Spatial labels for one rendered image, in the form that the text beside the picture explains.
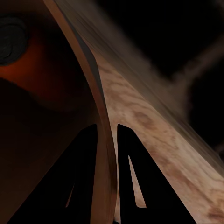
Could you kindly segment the can of soda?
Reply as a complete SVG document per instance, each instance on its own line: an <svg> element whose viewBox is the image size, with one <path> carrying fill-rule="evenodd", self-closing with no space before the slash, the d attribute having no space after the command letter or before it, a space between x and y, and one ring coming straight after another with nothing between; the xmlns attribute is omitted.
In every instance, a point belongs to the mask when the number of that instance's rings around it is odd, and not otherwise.
<svg viewBox="0 0 224 224"><path fill-rule="evenodd" d="M53 103L69 99L79 83L75 67L42 30L15 17L0 18L0 78Z"/></svg>

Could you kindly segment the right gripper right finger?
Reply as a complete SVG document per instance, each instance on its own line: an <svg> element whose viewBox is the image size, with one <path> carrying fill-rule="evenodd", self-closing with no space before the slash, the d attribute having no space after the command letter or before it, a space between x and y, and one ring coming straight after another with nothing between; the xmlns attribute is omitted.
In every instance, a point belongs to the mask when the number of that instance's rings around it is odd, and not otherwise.
<svg viewBox="0 0 224 224"><path fill-rule="evenodd" d="M117 125L121 224L196 224L135 132ZM147 208L136 206L129 159Z"/></svg>

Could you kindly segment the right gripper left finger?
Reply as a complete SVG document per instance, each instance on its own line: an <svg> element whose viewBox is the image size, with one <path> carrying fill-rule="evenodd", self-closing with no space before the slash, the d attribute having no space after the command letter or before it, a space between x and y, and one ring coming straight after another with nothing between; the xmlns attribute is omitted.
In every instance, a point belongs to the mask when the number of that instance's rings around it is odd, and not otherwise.
<svg viewBox="0 0 224 224"><path fill-rule="evenodd" d="M82 129L7 224L90 224L97 144L97 125Z"/></svg>

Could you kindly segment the trash can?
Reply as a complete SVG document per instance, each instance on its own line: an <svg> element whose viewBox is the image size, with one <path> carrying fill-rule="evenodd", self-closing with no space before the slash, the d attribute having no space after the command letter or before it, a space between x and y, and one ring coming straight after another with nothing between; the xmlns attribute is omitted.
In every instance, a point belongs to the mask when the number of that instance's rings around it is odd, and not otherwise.
<svg viewBox="0 0 224 224"><path fill-rule="evenodd" d="M0 18L6 17L42 30L75 67L79 83L69 99L53 103L0 78L0 224L7 224L77 134L94 124L98 144L90 224L113 224L116 154L93 53L55 0L0 0Z"/></svg>

